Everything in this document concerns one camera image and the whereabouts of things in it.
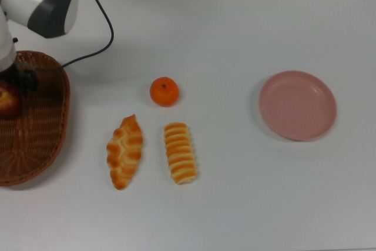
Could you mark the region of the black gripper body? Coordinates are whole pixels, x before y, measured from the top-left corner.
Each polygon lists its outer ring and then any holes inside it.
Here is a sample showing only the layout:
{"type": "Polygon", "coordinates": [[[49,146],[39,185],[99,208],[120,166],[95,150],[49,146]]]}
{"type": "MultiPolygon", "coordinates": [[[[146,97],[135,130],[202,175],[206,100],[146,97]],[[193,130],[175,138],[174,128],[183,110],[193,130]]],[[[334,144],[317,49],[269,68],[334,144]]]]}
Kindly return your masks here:
{"type": "Polygon", "coordinates": [[[9,68],[1,71],[0,81],[5,81],[16,86],[21,86],[21,77],[23,72],[16,65],[12,64],[9,68]]]}

